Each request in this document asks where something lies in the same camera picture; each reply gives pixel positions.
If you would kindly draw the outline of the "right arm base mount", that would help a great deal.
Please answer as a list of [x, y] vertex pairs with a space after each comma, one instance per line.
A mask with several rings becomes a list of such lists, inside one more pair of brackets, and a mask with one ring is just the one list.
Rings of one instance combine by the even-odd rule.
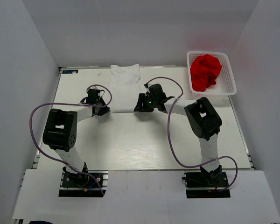
[[207, 183], [204, 176], [200, 172], [184, 173], [182, 180], [186, 187], [186, 197], [188, 199], [210, 199], [210, 198], [230, 198], [230, 190], [222, 189], [229, 186], [227, 175], [222, 172], [215, 177], [211, 183]]

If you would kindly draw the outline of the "red t shirt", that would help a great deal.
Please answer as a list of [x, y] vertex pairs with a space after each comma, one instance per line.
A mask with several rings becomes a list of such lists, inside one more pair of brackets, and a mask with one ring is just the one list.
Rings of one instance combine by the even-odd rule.
[[222, 65], [218, 58], [209, 54], [198, 56], [189, 70], [193, 90], [204, 92], [216, 85], [221, 69]]

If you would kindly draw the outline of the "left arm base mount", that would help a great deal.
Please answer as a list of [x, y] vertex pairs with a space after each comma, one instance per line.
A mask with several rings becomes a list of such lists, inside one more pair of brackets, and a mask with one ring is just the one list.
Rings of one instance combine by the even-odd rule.
[[[93, 171], [90, 174], [99, 183], [103, 193], [106, 192], [108, 184], [108, 171]], [[100, 188], [96, 181], [89, 176], [64, 172], [61, 177], [59, 197], [76, 198], [102, 198]]]

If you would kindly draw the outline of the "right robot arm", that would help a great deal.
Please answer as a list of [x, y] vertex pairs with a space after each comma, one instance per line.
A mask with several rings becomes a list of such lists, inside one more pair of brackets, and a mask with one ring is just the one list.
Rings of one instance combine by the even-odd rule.
[[197, 100], [184, 100], [173, 96], [167, 97], [160, 84], [145, 84], [146, 93], [140, 93], [135, 112], [153, 112], [154, 109], [168, 115], [167, 132], [170, 148], [171, 114], [186, 116], [193, 133], [198, 137], [201, 149], [202, 182], [212, 186], [218, 181], [222, 166], [218, 161], [217, 138], [222, 120], [206, 97]]

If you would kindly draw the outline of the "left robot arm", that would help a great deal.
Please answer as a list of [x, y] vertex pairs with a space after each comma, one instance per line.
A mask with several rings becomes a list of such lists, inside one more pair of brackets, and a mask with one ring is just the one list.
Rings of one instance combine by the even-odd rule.
[[42, 138], [43, 143], [59, 155], [65, 163], [65, 172], [73, 174], [73, 181], [78, 186], [85, 186], [89, 182], [89, 174], [86, 162], [81, 159], [75, 147], [77, 124], [110, 112], [103, 100], [104, 90], [91, 87], [86, 92], [87, 97], [71, 110], [50, 110]]

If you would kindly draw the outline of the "white t shirt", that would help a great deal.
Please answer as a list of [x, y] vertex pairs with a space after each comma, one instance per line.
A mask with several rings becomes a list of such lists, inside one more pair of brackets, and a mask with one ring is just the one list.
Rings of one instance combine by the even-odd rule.
[[140, 66], [138, 64], [120, 67], [111, 65], [109, 90], [112, 100], [111, 113], [133, 112], [138, 102], [140, 85]]

